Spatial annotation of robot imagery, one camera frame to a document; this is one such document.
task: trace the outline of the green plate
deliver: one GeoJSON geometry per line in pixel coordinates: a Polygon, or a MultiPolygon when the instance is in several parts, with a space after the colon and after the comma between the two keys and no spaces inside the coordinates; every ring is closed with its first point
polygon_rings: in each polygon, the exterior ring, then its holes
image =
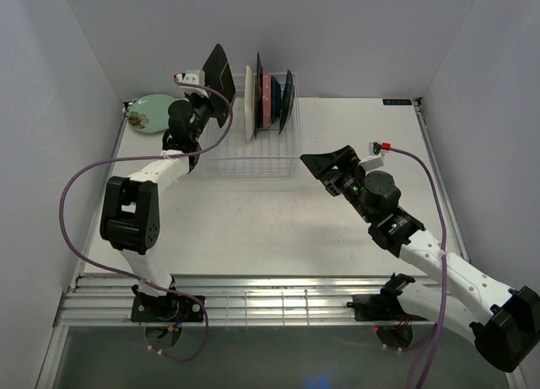
{"type": "Polygon", "coordinates": [[[163,132],[169,127],[169,105],[176,98],[165,94],[146,95],[127,110],[127,123],[138,132],[163,132]]]}

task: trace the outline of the black plate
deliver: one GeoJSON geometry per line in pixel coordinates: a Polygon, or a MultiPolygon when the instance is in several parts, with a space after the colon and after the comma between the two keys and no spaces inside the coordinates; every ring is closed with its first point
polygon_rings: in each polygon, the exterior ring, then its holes
{"type": "Polygon", "coordinates": [[[262,126],[262,64],[261,56],[256,54],[256,76],[255,76],[255,112],[253,115],[253,132],[257,135],[257,129],[262,126]]]}
{"type": "Polygon", "coordinates": [[[281,100],[281,117],[279,118],[279,134],[285,128],[287,121],[293,111],[294,105],[294,83],[293,74],[287,70],[287,80],[285,81],[285,88],[283,89],[283,99],[281,100]]]}

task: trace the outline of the glass panel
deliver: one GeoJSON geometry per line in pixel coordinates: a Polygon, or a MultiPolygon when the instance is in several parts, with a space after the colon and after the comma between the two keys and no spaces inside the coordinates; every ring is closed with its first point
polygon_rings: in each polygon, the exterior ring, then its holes
{"type": "MultiPolygon", "coordinates": [[[[430,328],[415,326],[413,343],[430,328]]],[[[202,336],[200,328],[184,328],[172,351],[191,354],[202,336]]],[[[144,345],[144,327],[71,327],[55,388],[387,389],[405,387],[417,353],[382,349],[373,328],[365,326],[215,327],[203,353],[188,365],[144,345]]],[[[489,365],[470,343],[444,331],[424,385],[442,387],[506,388],[508,384],[505,374],[489,365]]]]}

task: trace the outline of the wire rack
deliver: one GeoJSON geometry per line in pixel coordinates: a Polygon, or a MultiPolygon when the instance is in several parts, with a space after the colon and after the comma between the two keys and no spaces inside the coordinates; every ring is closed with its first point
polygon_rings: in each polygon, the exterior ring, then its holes
{"type": "MultiPolygon", "coordinates": [[[[286,74],[272,74],[284,88],[286,74]]],[[[244,87],[246,77],[233,76],[236,86],[236,99],[233,107],[234,122],[227,138],[206,156],[207,166],[213,173],[222,176],[290,176],[296,172],[301,153],[300,108],[298,86],[293,74],[294,95],[293,111],[285,129],[279,134],[279,123],[270,129],[259,130],[256,138],[246,142],[244,115],[244,87]]],[[[216,121],[211,121],[206,130],[204,145],[210,145],[218,139],[223,129],[216,121]]]]}

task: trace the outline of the metal frame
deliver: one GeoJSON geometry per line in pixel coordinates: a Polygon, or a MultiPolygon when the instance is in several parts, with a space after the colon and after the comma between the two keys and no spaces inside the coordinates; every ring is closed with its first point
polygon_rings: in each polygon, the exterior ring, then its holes
{"type": "MultiPolygon", "coordinates": [[[[419,99],[413,101],[413,106],[449,220],[448,227],[455,238],[457,249],[466,260],[469,260],[429,140],[419,99]]],[[[125,121],[121,124],[113,156],[116,156],[119,149],[124,128],[125,121]]],[[[92,224],[99,219],[96,214],[97,212],[94,213],[92,224]]],[[[90,233],[84,251],[87,251],[89,243],[90,233]]],[[[69,292],[63,296],[60,303],[56,326],[37,389],[48,389],[53,386],[70,326],[134,325],[129,321],[132,310],[132,280],[115,275],[84,274],[83,271],[84,263],[79,261],[69,292]]],[[[211,327],[391,324],[383,321],[354,321],[354,313],[346,307],[346,302],[351,300],[353,294],[376,294],[387,279],[388,277],[362,276],[355,278],[175,276],[176,286],[181,292],[206,296],[211,327]]],[[[427,277],[416,279],[421,284],[437,286],[435,281],[427,277]]],[[[519,368],[512,374],[506,374],[506,379],[512,389],[526,387],[519,368]]]]}

